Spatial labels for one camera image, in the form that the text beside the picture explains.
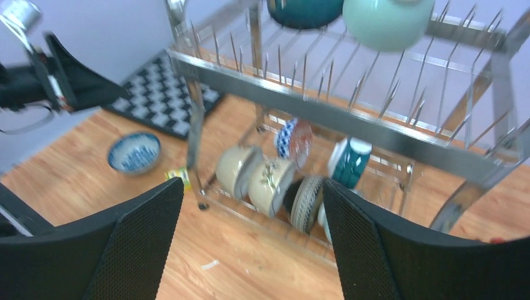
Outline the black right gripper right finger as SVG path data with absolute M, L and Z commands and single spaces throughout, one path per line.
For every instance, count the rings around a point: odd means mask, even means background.
M 444 234 L 322 185 L 345 299 L 528 299 L 529 239 L 490 244 Z

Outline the pale green striped bowl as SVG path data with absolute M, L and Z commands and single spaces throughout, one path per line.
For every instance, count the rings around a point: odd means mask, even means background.
M 333 241 L 332 241 L 332 238 L 331 238 L 331 233 L 330 233 L 330 230 L 329 230 L 328 220 L 327 220 L 327 217 L 326 217 L 326 210 L 325 210 L 323 202 L 321 203 L 321 205 L 319 207 L 319 212 L 318 212 L 318 215 L 317 215 L 317 221 L 318 221 L 319 225 L 323 228 L 324 233 L 326 235 L 326 238 L 327 238 L 329 244 L 332 244 Z

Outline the yellow green toy block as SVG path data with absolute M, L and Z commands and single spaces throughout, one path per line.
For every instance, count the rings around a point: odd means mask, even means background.
M 184 190 L 187 191 L 191 189 L 190 177 L 186 167 L 179 167 L 177 169 L 166 171 L 165 178 L 166 180 L 170 180 L 172 178 L 180 178 L 183 181 Z

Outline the cream bowl green leaf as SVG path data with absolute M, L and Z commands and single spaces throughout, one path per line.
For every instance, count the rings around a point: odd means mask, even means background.
M 267 217 L 275 217 L 295 172 L 294 162 L 288 159 L 273 158 L 260 162 L 250 178 L 248 189 L 255 209 Z

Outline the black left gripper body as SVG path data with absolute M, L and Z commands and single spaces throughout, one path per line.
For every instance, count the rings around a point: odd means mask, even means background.
M 59 69 L 59 59 L 46 54 L 28 54 L 28 63 L 1 65 L 1 107 L 19 109 L 47 100 L 53 110 L 60 110 L 58 96 L 49 76 Z

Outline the steel two-tier dish rack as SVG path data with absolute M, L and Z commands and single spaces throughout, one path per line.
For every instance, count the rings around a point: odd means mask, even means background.
M 191 98 L 187 174 L 201 210 L 211 204 L 334 260 L 321 230 L 267 219 L 221 186 L 223 152 L 253 145 L 275 158 L 273 137 L 301 118 L 309 145 L 299 175 L 330 175 L 349 136 L 372 145 L 357 189 L 369 201 L 444 233 L 488 240 L 529 235 L 529 122 L 512 68 L 529 61 L 529 12 L 509 31 L 477 9 L 434 14 L 417 51 L 373 51 L 341 20 L 311 31 L 274 22 L 266 1 L 229 1 L 199 24 L 187 1 L 168 1 L 172 67 Z

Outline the mint green glazed bowl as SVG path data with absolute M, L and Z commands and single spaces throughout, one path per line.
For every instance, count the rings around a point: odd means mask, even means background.
M 401 52 L 427 31 L 435 1 L 347 0 L 342 18 L 361 45 L 382 52 Z

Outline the dark blue glazed bowl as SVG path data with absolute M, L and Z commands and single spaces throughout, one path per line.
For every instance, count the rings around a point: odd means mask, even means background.
M 343 0 L 269 0 L 269 15 L 280 25 L 297 30 L 319 29 L 334 22 L 343 10 Z

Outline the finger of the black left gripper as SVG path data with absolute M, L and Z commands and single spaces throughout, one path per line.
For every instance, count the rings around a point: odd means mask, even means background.
M 128 90 L 86 67 L 73 57 L 53 33 L 45 34 L 50 50 L 49 82 L 58 107 L 76 112 L 105 106 L 119 98 L 127 98 Z

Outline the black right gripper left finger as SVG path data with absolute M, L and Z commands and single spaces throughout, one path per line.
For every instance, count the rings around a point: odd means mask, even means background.
M 1 238 L 2 299 L 155 299 L 181 211 L 173 178 L 33 236 Z

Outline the plain cream bowl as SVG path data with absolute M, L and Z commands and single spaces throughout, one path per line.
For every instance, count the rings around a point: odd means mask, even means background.
M 216 179 L 231 197 L 243 200 L 248 195 L 250 177 L 262 160 L 259 146 L 230 147 L 217 162 Z

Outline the white tape scrap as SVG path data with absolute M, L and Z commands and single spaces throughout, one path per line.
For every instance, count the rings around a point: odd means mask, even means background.
M 213 260 L 213 261 L 211 261 L 211 262 L 209 262 L 207 264 L 203 264 L 201 266 L 201 269 L 202 270 L 209 270 L 209 269 L 212 269 L 212 268 L 214 268 L 214 267 L 216 267 L 218 265 L 220 265 L 220 261 L 218 259 L 215 259 L 215 260 Z

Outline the white blue floral bowl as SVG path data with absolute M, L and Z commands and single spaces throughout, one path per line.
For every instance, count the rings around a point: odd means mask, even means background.
M 155 134 L 136 131 L 113 142 L 107 154 L 107 163 L 120 173 L 140 175 L 157 165 L 161 150 L 161 142 Z

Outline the black white chessboard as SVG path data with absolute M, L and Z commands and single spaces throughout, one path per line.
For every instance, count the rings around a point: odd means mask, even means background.
M 103 109 L 174 138 L 188 138 L 191 98 L 184 78 L 174 74 L 165 50 L 136 69 L 122 86 L 129 96 Z

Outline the teal white striped bowl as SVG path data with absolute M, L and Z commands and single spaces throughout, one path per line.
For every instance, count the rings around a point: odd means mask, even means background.
M 336 143 L 327 163 L 328 176 L 348 189 L 359 182 L 373 150 L 372 144 L 354 137 Z

